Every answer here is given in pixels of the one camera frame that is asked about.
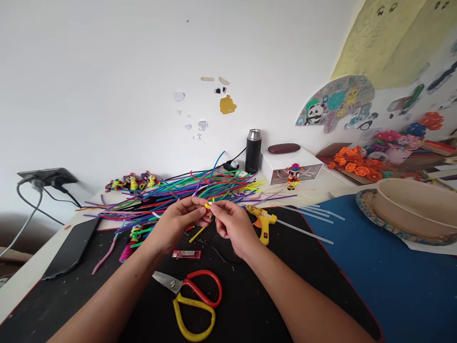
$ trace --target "yellow glue gun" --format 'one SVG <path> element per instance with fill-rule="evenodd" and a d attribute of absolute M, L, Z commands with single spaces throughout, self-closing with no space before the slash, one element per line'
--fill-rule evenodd
<path fill-rule="evenodd" d="M 257 217 L 257 221 L 253 225 L 262 229 L 260 241 L 263 245 L 267 246 L 270 242 L 268 226 L 276 223 L 277 217 L 274 214 L 268 214 L 267 211 L 252 205 L 248 205 L 247 210 L 250 214 Z"/>

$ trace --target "white box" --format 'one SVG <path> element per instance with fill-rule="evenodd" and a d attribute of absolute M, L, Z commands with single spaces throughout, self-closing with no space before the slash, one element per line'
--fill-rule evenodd
<path fill-rule="evenodd" d="M 298 178 L 301 181 L 316 178 L 323 164 L 321 160 L 303 148 L 285 154 L 272 154 L 268 150 L 263 150 L 260 169 L 268 184 L 286 183 L 288 179 L 286 168 L 290 168 L 294 163 L 303 167 Z"/>

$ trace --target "red scissors handle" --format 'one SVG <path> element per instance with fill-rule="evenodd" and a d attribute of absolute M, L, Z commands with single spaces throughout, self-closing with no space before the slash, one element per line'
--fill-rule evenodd
<path fill-rule="evenodd" d="M 210 299 L 207 298 L 207 296 L 200 290 L 200 288 L 198 288 L 190 279 L 193 279 L 194 277 L 196 276 L 200 276 L 200 275 L 208 275 L 208 276 L 211 276 L 213 278 L 213 280 L 216 282 L 216 284 L 218 285 L 218 288 L 219 288 L 219 298 L 218 300 L 213 303 Z M 219 306 L 221 300 L 222 300 L 222 284 L 220 283 L 220 280 L 219 278 L 215 275 L 215 273 L 209 271 L 209 270 L 199 270 L 199 271 L 196 271 L 196 272 L 192 272 L 190 273 L 189 275 L 187 275 L 187 279 L 184 279 L 183 282 L 182 282 L 183 286 L 184 285 L 187 285 L 189 286 L 194 292 L 196 295 L 199 296 L 199 298 L 206 304 L 208 305 L 209 307 L 212 307 L 212 308 L 216 308 Z"/>

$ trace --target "person's left hand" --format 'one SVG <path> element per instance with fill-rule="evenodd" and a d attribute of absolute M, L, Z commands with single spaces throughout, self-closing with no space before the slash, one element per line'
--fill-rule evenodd
<path fill-rule="evenodd" d="M 189 226 L 207 227 L 211 223 L 211 212 L 206 215 L 206 203 L 208 200 L 196 197 L 174 203 L 163 213 L 145 242 L 154 241 L 162 251 L 171 252 Z"/>

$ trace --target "blue mat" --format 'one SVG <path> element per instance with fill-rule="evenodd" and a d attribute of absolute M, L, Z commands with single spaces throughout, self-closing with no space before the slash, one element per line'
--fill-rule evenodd
<path fill-rule="evenodd" d="M 378 320 L 386 342 L 456 342 L 457 258 L 410 250 L 373 224 L 355 195 L 320 204 L 344 218 L 305 219 Z"/>

